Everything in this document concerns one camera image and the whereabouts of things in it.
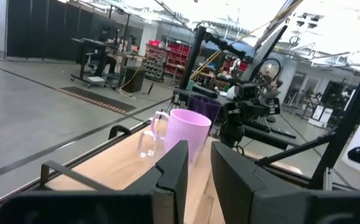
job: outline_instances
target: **pink mug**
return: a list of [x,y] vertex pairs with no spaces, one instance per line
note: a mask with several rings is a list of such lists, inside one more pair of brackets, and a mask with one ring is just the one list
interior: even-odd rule
[[[168,120],[164,137],[159,136],[154,127],[156,119],[160,116],[164,116]],[[165,153],[180,140],[187,140],[189,162],[193,162],[200,149],[205,145],[211,124],[212,121],[209,118],[190,110],[175,109],[171,111],[170,115],[157,111],[151,121],[151,132],[164,142]]]

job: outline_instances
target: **wooden table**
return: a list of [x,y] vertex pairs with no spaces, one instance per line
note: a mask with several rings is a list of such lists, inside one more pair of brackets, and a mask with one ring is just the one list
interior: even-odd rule
[[[165,121],[158,121],[156,129],[164,131]],[[115,190],[122,190],[150,169],[156,161],[138,155],[137,144],[140,134],[149,126],[120,141],[107,150],[90,158],[73,168],[74,171],[87,176]],[[188,178],[186,211],[184,222],[187,224],[224,223],[211,169],[211,143],[217,141],[207,138],[206,145],[191,169]],[[152,139],[144,137],[143,144],[153,147]],[[261,156],[245,151],[245,154],[260,158]],[[301,173],[296,167],[276,162],[273,165]],[[60,175],[46,184],[53,190],[92,190],[90,187],[69,177]]]

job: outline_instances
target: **concrete floor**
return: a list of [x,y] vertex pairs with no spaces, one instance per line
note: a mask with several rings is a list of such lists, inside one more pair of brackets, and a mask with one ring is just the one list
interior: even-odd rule
[[[145,80],[136,99],[110,88],[92,87],[89,91],[123,101],[136,107],[119,114],[78,100],[56,89],[77,86],[69,75],[77,74],[79,65],[48,60],[24,61],[0,54],[0,197],[39,176],[40,165],[48,160],[65,163],[107,140],[109,128],[121,124],[128,128],[148,119],[154,112],[168,107],[171,88],[155,85],[145,95],[150,82]],[[325,133],[299,117],[283,112],[275,124],[292,131],[302,144]],[[281,150],[244,138],[246,150],[269,156]],[[283,162],[298,167],[311,177],[325,146],[297,154]],[[360,188],[360,172],[343,164],[335,166],[334,181]]]

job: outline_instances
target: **black partition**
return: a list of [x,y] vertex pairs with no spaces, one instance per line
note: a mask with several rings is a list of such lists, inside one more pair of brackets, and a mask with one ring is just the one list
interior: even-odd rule
[[45,25],[46,25],[46,9],[48,7],[48,0],[31,0],[31,13],[29,16],[29,30],[27,37],[27,44],[25,49],[27,57],[41,58],[43,57],[43,48],[45,41]]
[[31,0],[11,0],[7,6],[6,55],[27,57],[26,42]]
[[62,52],[64,44],[65,3],[49,0],[47,14],[47,31],[45,33],[45,58],[65,59]]
[[78,45],[71,39],[93,39],[104,25],[113,32],[119,27],[107,16],[58,0],[9,0],[6,56],[74,61]]
[[79,12],[79,8],[66,4],[64,25],[64,44],[66,51],[62,54],[66,60],[75,60],[77,44],[71,41],[71,39],[77,37]]

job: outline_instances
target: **workbench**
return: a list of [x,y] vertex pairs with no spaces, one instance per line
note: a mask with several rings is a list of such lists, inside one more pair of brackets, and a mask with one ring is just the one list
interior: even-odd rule
[[[154,166],[156,162],[150,158],[140,157],[137,151],[140,134],[150,129],[150,122],[150,120],[147,120],[130,130],[122,126],[113,127],[110,140],[64,164],[60,169],[60,172],[64,174],[50,171],[46,176],[43,176],[42,171],[40,179],[23,186],[15,193],[23,190],[95,190],[90,185],[87,185],[87,181],[84,182],[86,184],[83,184],[68,177],[67,175],[73,175],[71,172],[80,174],[89,181],[111,189],[125,189]],[[165,132],[166,121],[159,120],[156,123],[156,129]],[[207,138],[206,144],[201,149],[188,177],[184,214],[184,222],[187,224],[224,223],[212,178],[211,144],[213,141],[218,140],[212,137]],[[154,143],[152,139],[144,138],[143,144],[146,144],[147,147],[153,147]],[[248,152],[247,148],[245,149],[245,155],[255,159],[261,158],[260,155]],[[301,174],[298,168],[281,162],[275,162],[272,165]]]

